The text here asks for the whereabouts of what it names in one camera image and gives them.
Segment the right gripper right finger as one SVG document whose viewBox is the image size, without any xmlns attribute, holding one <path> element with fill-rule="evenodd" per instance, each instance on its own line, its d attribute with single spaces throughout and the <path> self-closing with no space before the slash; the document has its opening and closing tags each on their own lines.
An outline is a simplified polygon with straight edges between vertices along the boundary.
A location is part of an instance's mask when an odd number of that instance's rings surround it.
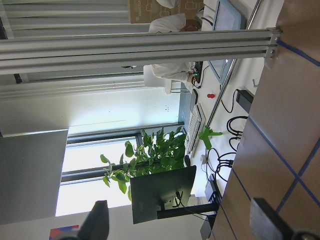
<svg viewBox="0 0 320 240">
<path fill-rule="evenodd" d="M 291 240 L 294 235 L 264 198 L 251 199 L 250 229 L 256 240 Z"/>
</svg>

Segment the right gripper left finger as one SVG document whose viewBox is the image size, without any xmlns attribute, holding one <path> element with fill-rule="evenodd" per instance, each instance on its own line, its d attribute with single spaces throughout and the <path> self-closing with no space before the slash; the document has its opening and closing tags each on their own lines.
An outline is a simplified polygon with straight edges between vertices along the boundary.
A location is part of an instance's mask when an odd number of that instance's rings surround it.
<svg viewBox="0 0 320 240">
<path fill-rule="evenodd" d="M 77 236 L 80 240 L 106 240 L 109 232 L 108 202 L 98 200 L 83 222 Z"/>
</svg>

